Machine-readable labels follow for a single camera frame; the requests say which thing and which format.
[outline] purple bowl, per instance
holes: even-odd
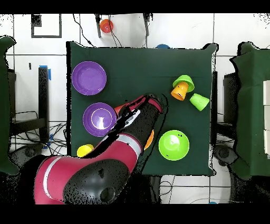
[[[93,61],[83,61],[72,72],[72,85],[81,94],[98,94],[106,84],[104,69]]]
[[[103,137],[116,123],[116,113],[112,107],[102,102],[91,104],[83,114],[83,125],[93,136]]]

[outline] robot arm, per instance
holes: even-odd
[[[135,109],[123,113],[107,136],[84,158],[46,159],[35,178],[35,203],[113,203],[162,113],[162,106],[153,95],[141,97],[130,107],[134,104]]]

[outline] white tile floor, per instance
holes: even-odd
[[[58,18],[57,14],[42,15],[42,27],[35,28],[35,35],[57,35]],[[75,14],[75,19],[82,25],[86,38],[95,46],[115,46],[110,34],[101,32],[101,38],[98,38],[93,14]],[[122,46],[141,48],[145,44],[142,14],[113,15],[111,20],[113,31]],[[172,48],[201,49],[207,43],[218,43],[218,112],[223,114],[223,78],[225,74],[235,71],[229,59],[237,54],[238,44],[243,41],[252,41],[259,48],[269,46],[269,22],[266,14],[154,14],[153,21],[150,19],[148,47],[154,48],[163,43]],[[77,41],[89,46],[72,14],[62,14],[62,38],[31,38],[30,15],[0,15],[1,35],[9,35],[16,40],[15,46],[6,55],[8,66],[17,73],[16,111],[38,111],[37,68],[47,65],[52,73],[49,81],[50,125],[66,122],[65,42]],[[23,114],[17,119],[26,117],[34,118],[34,114]],[[223,121],[222,115],[218,115],[218,121]],[[57,138],[64,139],[62,132]],[[162,181],[168,181],[174,187],[170,191],[169,183],[162,182],[161,194],[170,191],[161,196],[162,203],[227,203],[230,195],[228,169],[221,167],[216,159],[213,159],[213,168],[216,175],[212,177],[163,176]]]

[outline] orange bowl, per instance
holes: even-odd
[[[113,23],[112,21],[110,21],[111,24],[111,30],[113,29]],[[109,27],[109,20],[106,18],[105,20],[102,20],[100,22],[100,29],[104,32],[104,33],[110,33],[110,27]]]
[[[144,150],[146,150],[151,145],[151,143],[153,141],[153,138],[154,138],[154,130],[152,130],[151,135],[150,135],[150,137],[148,138],[148,140],[146,142]]]

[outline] orange cup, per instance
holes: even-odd
[[[148,140],[146,142],[144,150],[146,150],[151,145],[151,143],[153,141],[153,138],[154,138],[154,130],[152,130],[151,135],[149,136],[149,138],[148,138]]]
[[[188,84],[186,82],[180,82],[175,86],[174,90],[171,92],[171,95],[176,99],[183,101],[186,97],[188,91]]]

